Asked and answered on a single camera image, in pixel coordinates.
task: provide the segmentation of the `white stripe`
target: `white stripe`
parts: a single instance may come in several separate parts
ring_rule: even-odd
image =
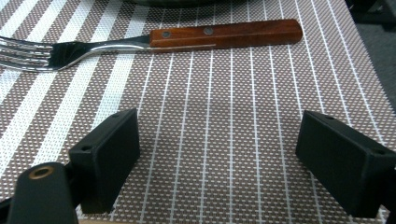
[[[250,4],[247,1],[247,21],[250,21]],[[258,205],[258,212],[259,212],[259,223],[262,223],[262,188],[261,188],[261,181],[260,181],[260,150],[259,150],[259,132],[257,131],[257,112],[256,112],[256,90],[255,90],[255,83],[254,83],[254,65],[253,65],[253,51],[249,48],[250,54],[250,78],[251,78],[251,101],[252,101],[252,109],[253,109],[253,128],[254,128],[254,149],[256,154],[256,184],[257,184],[257,205]]]
[[[213,6],[212,24],[216,23],[216,5]],[[212,76],[213,76],[213,50],[210,50],[210,63],[209,63],[209,86],[207,87],[207,106],[206,106],[206,127],[205,127],[205,141],[204,141],[204,155],[203,155],[203,167],[202,167],[202,180],[201,180],[201,197],[199,205],[199,223],[204,222],[204,204],[205,204],[205,182],[206,182],[206,160],[207,160],[207,148],[209,138],[209,126],[210,126],[210,105],[212,98]]]
[[[302,27],[302,29],[304,31],[305,28],[304,28],[303,18],[302,18],[301,13],[300,13],[300,8],[298,7],[297,0],[294,0],[294,2],[296,4],[298,17],[300,19],[300,25],[301,25],[301,27]],[[319,84],[318,84],[318,80],[317,80],[317,73],[315,71],[314,62],[313,62],[312,56],[311,56],[311,50],[309,48],[308,40],[306,39],[306,35],[303,35],[303,38],[304,38],[304,42],[305,42],[305,45],[306,45],[306,53],[308,54],[308,59],[309,59],[309,62],[310,62],[310,65],[311,65],[311,69],[312,69],[312,77],[313,77],[313,79],[315,81],[315,87],[317,88],[320,109],[321,109],[321,112],[324,114],[325,113],[325,107],[324,107],[324,104],[323,104],[323,101],[322,101],[322,96],[320,95],[320,88],[319,88]]]
[[[155,134],[155,139],[154,139],[154,149],[152,150],[152,156],[151,156],[150,165],[148,168],[148,182],[146,184],[145,197],[144,197],[144,201],[143,201],[143,205],[142,205],[142,211],[140,214],[139,223],[143,223],[144,219],[145,219],[146,206],[147,206],[148,197],[149,197],[149,185],[150,185],[151,178],[152,178],[152,170],[154,168],[155,155],[157,152],[158,141],[160,139],[161,124],[163,122],[163,110],[165,109],[165,102],[166,102],[166,96],[167,96],[166,94],[168,93],[169,80],[170,80],[170,76],[172,74],[173,60],[174,60],[174,53],[172,53],[172,56],[171,56],[171,62],[169,64],[169,69],[168,69],[168,75],[166,77],[165,90],[163,91],[163,103],[161,105],[160,117],[158,119],[158,124],[157,124],[157,132]]]
[[[149,7],[135,7],[134,15],[129,23],[125,38],[142,35],[148,14]],[[96,111],[92,129],[99,125],[108,116],[117,112],[121,96],[133,64],[134,54],[119,54],[117,56],[117,60],[114,63],[114,69],[111,72],[101,103]]]
[[[278,0],[278,2],[279,2],[280,13],[282,15],[282,19],[284,19],[282,3],[281,3],[280,0]],[[294,72],[294,65],[293,65],[293,59],[292,59],[292,55],[291,55],[290,45],[288,45],[288,51],[289,51],[289,58],[290,58],[291,74],[292,74],[292,77],[293,77],[294,89],[296,91],[296,99],[297,99],[298,111],[299,111],[299,114],[300,114],[300,119],[303,119],[303,110],[302,110],[302,106],[301,106],[301,102],[300,102],[300,95],[299,95],[299,90],[298,90],[298,85],[297,85],[297,77],[296,77],[296,74]],[[315,185],[315,178],[314,178],[314,175],[311,172],[309,172],[309,174],[310,174],[310,177],[311,177],[311,184],[312,184],[312,190],[313,190],[313,193],[314,193],[315,206],[317,208],[318,222],[321,224],[321,223],[323,223],[323,220],[322,220],[322,215],[320,213],[320,206],[319,206],[319,201],[318,201],[317,187]]]
[[[197,17],[195,18],[195,26],[198,24],[198,12],[199,12],[199,8],[197,8],[197,13],[196,13]],[[170,211],[170,216],[169,216],[169,223],[175,222],[174,213],[175,213],[175,205],[176,205],[178,172],[180,170],[180,161],[181,161],[181,153],[182,153],[182,148],[183,148],[184,132],[186,131],[185,125],[186,125],[186,117],[187,117],[187,108],[189,106],[189,94],[190,94],[190,84],[191,84],[193,61],[194,61],[194,52],[191,53],[191,58],[190,58],[189,77],[187,79],[186,98],[184,100],[184,110],[183,110],[183,120],[181,122],[181,132],[180,132],[180,138],[179,138],[179,143],[178,143],[177,165],[176,165],[173,195],[172,195],[172,200],[171,200],[172,205],[171,205],[171,209],[170,209],[171,211]]]
[[[266,6],[265,2],[263,1],[264,7],[264,14],[265,19],[267,20],[266,16]],[[274,68],[274,60],[272,57],[272,48],[268,46],[269,56],[270,56],[270,64],[271,64],[271,73],[273,78],[273,89],[274,89],[274,97],[275,97],[275,107],[276,107],[276,122],[277,122],[277,129],[278,129],[278,138],[279,138],[279,145],[280,145],[280,157],[282,159],[282,168],[283,168],[283,179],[285,181],[285,194],[286,194],[286,206],[288,210],[288,220],[289,223],[292,223],[291,218],[291,207],[290,207],[290,196],[289,196],[289,184],[288,184],[288,174],[286,170],[286,159],[285,159],[285,148],[283,147],[283,134],[282,134],[282,127],[280,123],[280,112],[279,112],[279,104],[277,99],[277,92],[276,92],[276,73]]]
[[[99,21],[98,28],[92,36],[92,41],[107,39],[121,5],[122,2],[117,0],[111,0],[108,3],[106,11]],[[64,139],[73,123],[73,118],[98,61],[99,57],[92,57],[79,65],[32,165],[46,161],[56,161],[58,158]]]
[[[379,132],[378,127],[376,126],[376,122],[375,122],[375,118],[374,118],[374,116],[373,116],[372,110],[371,110],[371,108],[370,108],[370,105],[369,105],[368,102],[367,102],[366,95],[365,95],[365,93],[364,93],[364,89],[363,89],[363,87],[361,86],[361,82],[359,81],[359,76],[358,76],[358,73],[356,72],[355,64],[353,63],[352,57],[350,56],[350,53],[349,53],[349,49],[347,48],[347,42],[346,42],[346,40],[344,39],[343,32],[341,31],[340,25],[338,24],[338,20],[337,20],[337,18],[335,17],[334,11],[332,10],[332,4],[329,2],[329,0],[327,0],[327,4],[328,4],[328,6],[329,6],[329,8],[330,8],[330,12],[332,13],[332,18],[333,18],[333,20],[334,20],[334,22],[335,22],[335,25],[336,25],[336,27],[337,27],[338,33],[340,34],[341,40],[343,41],[343,45],[344,45],[344,48],[345,48],[345,50],[346,50],[346,56],[347,56],[347,58],[348,58],[348,60],[349,60],[349,64],[350,64],[350,67],[351,67],[351,69],[352,69],[353,75],[355,76],[356,83],[358,84],[358,89],[359,89],[359,91],[361,92],[361,98],[363,99],[364,105],[366,106],[367,113],[369,114],[369,117],[370,117],[370,119],[371,119],[371,121],[372,121],[372,123],[373,123],[374,129],[375,129],[375,133],[376,133],[376,135],[377,135],[378,138],[379,138],[379,142],[380,142],[382,145],[385,146],[385,145],[386,145],[386,142],[383,141],[382,135],[381,135],[381,133]],[[385,220],[385,218],[384,218],[384,213],[385,213],[385,210],[382,209],[382,208],[379,208],[379,217],[381,218],[382,223],[386,223],[386,220]]]
[[[84,7],[84,8],[79,8],[79,12],[81,11],[90,11],[91,7]],[[37,23],[36,26],[40,26],[43,22],[46,22],[47,18],[41,18],[40,21]],[[71,23],[75,24],[75,27],[82,26],[82,23],[84,20],[81,20],[81,17],[73,17],[72,20],[70,21]],[[70,34],[73,34],[71,32],[67,32],[65,30],[63,32],[64,38],[70,36]],[[5,85],[3,84],[3,78],[5,77],[11,77],[11,80],[6,79],[5,82],[8,83],[8,87],[12,87],[13,81],[15,81],[18,76],[20,75],[21,72],[17,71],[12,71],[12,70],[6,70],[5,73],[2,75],[2,79],[0,79],[2,82],[2,87]],[[20,107],[18,108],[18,111],[16,112],[14,118],[12,121],[9,123],[5,133],[3,134],[2,138],[0,139],[0,156],[2,158],[1,161],[1,167],[0,167],[0,175],[3,175],[3,172],[5,171],[9,161],[12,159],[13,154],[17,150],[20,141],[22,140],[24,134],[26,133],[27,129],[29,128],[30,123],[32,122],[32,119],[35,116],[35,112],[37,109],[40,107],[41,102],[43,101],[48,89],[50,88],[50,84],[52,83],[52,80],[55,79],[56,73],[46,73],[46,74],[39,74],[37,76],[37,79],[35,80],[35,83],[32,85],[31,89],[28,91],[26,96],[24,97],[23,101],[21,102]],[[6,95],[7,92],[4,92],[4,89],[2,89],[2,97],[3,95]]]
[[[323,33],[323,28],[321,26],[321,23],[320,23],[320,20],[319,20],[319,17],[318,17],[317,9],[315,7],[315,4],[312,2],[312,0],[311,0],[311,4],[312,4],[312,7],[314,9],[315,17],[316,17],[317,22],[318,22],[318,27],[319,27],[319,30],[320,30],[320,33],[321,33],[321,36],[322,36],[322,39],[323,39],[323,43],[324,43],[324,47],[325,47],[326,52],[327,52],[327,56],[329,57],[330,66],[332,68],[332,74],[334,75],[334,80],[335,80],[335,83],[336,83],[336,86],[337,86],[337,89],[338,89],[338,93],[340,94],[341,103],[343,104],[343,107],[344,107],[344,110],[345,110],[345,113],[346,113],[347,123],[348,123],[349,126],[352,127],[353,124],[352,124],[352,121],[351,121],[351,119],[349,117],[349,113],[347,111],[347,103],[344,100],[344,94],[343,94],[343,92],[341,90],[341,85],[340,85],[340,83],[338,81],[338,76],[337,76],[337,73],[335,71],[334,64],[332,63],[332,55],[330,54],[329,46],[327,45],[326,37],[324,36],[324,33]]]
[[[137,116],[139,117],[140,115],[140,111],[142,110],[142,106],[143,106],[143,101],[145,100],[145,95],[146,95],[146,88],[149,85],[149,74],[151,73],[151,68],[152,68],[152,63],[154,62],[154,56],[155,54],[151,55],[151,59],[149,61],[149,65],[148,65],[148,73],[146,75],[146,80],[145,80],[145,85],[143,86],[143,90],[142,90],[142,95],[140,96],[140,102],[139,102],[139,106],[137,108]]]
[[[230,21],[233,23],[233,1],[230,4]],[[229,223],[233,223],[233,49],[230,49],[230,183],[229,187]]]
[[[20,27],[24,19],[32,11],[38,0],[25,0],[18,9],[12,14],[9,20],[4,24],[0,31],[0,35],[11,37]]]

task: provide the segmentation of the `placemat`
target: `placemat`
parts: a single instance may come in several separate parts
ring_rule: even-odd
[[[107,116],[136,107],[141,158],[111,214],[136,223],[382,223],[346,215],[295,157],[305,109],[390,149],[395,115],[343,0],[163,9],[120,0],[5,0],[0,35],[102,41],[165,27],[296,19],[295,45],[93,56],[56,73],[0,68],[0,197]]]

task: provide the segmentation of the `black object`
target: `black object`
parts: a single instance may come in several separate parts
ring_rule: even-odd
[[[104,120],[69,150],[70,162],[39,164],[23,172],[12,199],[0,204],[5,223],[78,223],[83,213],[110,212],[140,156],[136,110]]]
[[[396,212],[396,153],[343,122],[305,111],[297,157],[347,214],[375,217],[380,204]]]
[[[346,0],[346,4],[356,23],[381,24],[386,31],[396,26],[396,16],[385,0]]]

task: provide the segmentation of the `metal rivet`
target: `metal rivet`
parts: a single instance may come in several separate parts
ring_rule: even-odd
[[[212,27],[206,27],[206,28],[204,29],[204,33],[205,33],[206,35],[213,35],[213,28],[212,28]]]
[[[169,31],[163,32],[163,38],[168,38],[169,36],[171,36],[171,33]]]

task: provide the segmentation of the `striped placemat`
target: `striped placemat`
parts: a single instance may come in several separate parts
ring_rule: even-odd
[[[164,27],[296,19],[290,46],[93,56],[57,73],[0,68],[1,199],[16,178],[107,116],[138,109],[141,158],[119,222],[382,223],[345,214],[295,157],[305,109],[394,149],[396,119],[343,0],[225,1],[163,9],[120,0],[4,0],[0,35],[102,41]]]

